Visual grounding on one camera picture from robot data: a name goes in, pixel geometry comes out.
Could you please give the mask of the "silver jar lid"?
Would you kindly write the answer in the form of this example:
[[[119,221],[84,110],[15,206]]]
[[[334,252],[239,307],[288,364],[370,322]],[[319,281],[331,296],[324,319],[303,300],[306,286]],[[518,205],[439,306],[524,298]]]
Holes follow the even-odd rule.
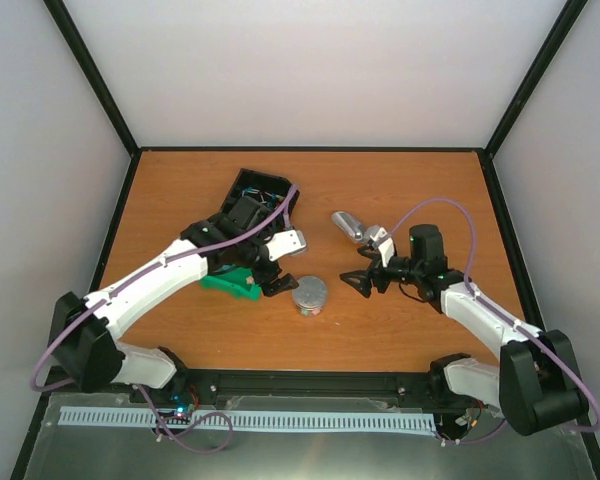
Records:
[[[294,303],[305,309],[323,307],[328,290],[326,283],[316,276],[303,276],[297,280],[298,286],[292,290]]]

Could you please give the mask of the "green plastic bin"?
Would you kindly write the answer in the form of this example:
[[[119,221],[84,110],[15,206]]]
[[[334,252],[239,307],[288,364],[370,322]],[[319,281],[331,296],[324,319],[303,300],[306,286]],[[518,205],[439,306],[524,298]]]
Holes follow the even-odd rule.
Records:
[[[203,288],[228,293],[235,298],[257,301],[262,293],[248,268],[229,266],[200,280]]]

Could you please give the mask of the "metal scoop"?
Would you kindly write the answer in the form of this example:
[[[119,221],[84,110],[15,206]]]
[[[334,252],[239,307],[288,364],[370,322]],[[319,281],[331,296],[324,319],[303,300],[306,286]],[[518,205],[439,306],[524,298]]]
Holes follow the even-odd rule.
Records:
[[[331,215],[331,220],[354,243],[362,244],[365,242],[366,228],[352,214],[342,210],[335,211]]]

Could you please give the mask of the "black plastic bin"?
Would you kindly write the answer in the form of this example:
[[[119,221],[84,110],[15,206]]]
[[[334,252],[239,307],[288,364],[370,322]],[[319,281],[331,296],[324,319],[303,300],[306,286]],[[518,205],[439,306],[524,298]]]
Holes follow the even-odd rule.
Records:
[[[224,216],[242,229],[252,228],[284,203],[291,187],[285,177],[242,168],[216,217]]]

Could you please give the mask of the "clear plastic jar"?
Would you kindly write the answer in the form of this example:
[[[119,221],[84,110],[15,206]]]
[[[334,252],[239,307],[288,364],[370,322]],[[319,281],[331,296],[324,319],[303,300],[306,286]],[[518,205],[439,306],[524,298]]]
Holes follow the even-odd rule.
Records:
[[[324,305],[323,304],[296,303],[296,309],[300,315],[316,316],[323,311]]]

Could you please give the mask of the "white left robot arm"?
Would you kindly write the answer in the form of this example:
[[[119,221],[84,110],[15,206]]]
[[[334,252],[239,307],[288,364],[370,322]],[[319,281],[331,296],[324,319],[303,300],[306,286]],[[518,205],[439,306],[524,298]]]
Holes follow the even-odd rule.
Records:
[[[306,241],[291,225],[290,191],[275,208],[249,196],[226,213],[194,223],[160,255],[114,284],[83,297],[73,292],[54,305],[49,354],[83,393],[115,383],[152,388],[166,402],[181,400],[188,378],[175,354],[122,342],[144,314],[182,288],[227,267],[246,268],[266,297],[298,286],[279,260],[302,252]]]

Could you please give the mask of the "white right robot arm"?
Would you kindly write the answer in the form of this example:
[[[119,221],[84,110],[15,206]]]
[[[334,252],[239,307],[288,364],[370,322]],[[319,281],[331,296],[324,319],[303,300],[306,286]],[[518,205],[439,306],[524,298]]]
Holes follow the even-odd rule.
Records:
[[[520,321],[463,272],[450,268],[437,226],[412,227],[410,253],[401,256],[384,228],[366,228],[344,211],[335,212],[332,220],[370,261],[364,270],[341,274],[343,282],[364,297],[383,293],[392,283],[414,286],[417,301],[462,325],[498,360],[491,366],[467,354],[453,354],[432,362],[429,375],[436,400],[471,397],[498,411],[523,436],[588,412],[586,396],[573,379],[576,362],[568,337]]]

